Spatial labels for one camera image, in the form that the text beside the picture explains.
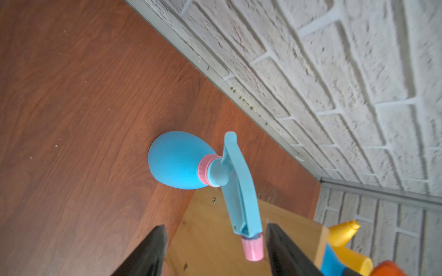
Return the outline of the small blue spray bottle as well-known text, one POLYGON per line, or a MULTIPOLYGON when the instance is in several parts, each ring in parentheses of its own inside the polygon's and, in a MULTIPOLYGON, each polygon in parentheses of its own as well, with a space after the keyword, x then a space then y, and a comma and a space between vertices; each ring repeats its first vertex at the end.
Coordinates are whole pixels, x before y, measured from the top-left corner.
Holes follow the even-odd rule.
POLYGON ((153 177, 166 186, 183 190, 221 188, 233 232, 241 237, 245 258, 252 262, 264 258, 257 194, 235 132, 226 132, 221 156, 193 134, 164 133, 149 148, 148 166, 153 177))

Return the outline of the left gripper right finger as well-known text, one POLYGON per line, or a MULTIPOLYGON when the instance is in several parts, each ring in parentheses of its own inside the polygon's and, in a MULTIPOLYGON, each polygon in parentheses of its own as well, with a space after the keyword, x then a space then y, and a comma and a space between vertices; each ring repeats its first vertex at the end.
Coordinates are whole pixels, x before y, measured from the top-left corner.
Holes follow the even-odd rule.
POLYGON ((323 276, 279 225, 267 225, 265 243, 273 276, 323 276))

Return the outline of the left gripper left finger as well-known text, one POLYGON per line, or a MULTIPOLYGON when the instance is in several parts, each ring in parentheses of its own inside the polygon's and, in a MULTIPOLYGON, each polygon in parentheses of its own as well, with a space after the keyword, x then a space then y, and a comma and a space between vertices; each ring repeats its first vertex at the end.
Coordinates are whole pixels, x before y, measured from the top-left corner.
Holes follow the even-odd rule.
POLYGON ((112 276, 160 276, 167 244, 165 226, 154 227, 112 276))

